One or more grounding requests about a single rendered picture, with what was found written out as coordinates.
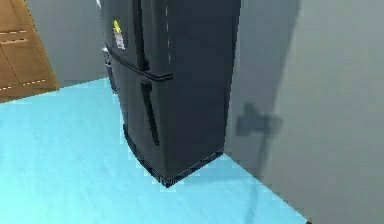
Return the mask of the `black fridge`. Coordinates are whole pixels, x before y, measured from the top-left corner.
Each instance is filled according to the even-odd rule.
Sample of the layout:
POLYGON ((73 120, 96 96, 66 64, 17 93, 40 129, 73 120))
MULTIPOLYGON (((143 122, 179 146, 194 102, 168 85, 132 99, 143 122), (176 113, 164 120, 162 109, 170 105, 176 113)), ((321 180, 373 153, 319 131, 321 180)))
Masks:
POLYGON ((170 187, 222 155, 241 0, 141 0, 145 56, 137 65, 132 0, 100 0, 104 43, 123 118, 140 164, 170 187), (141 82, 152 84, 159 145, 141 82))

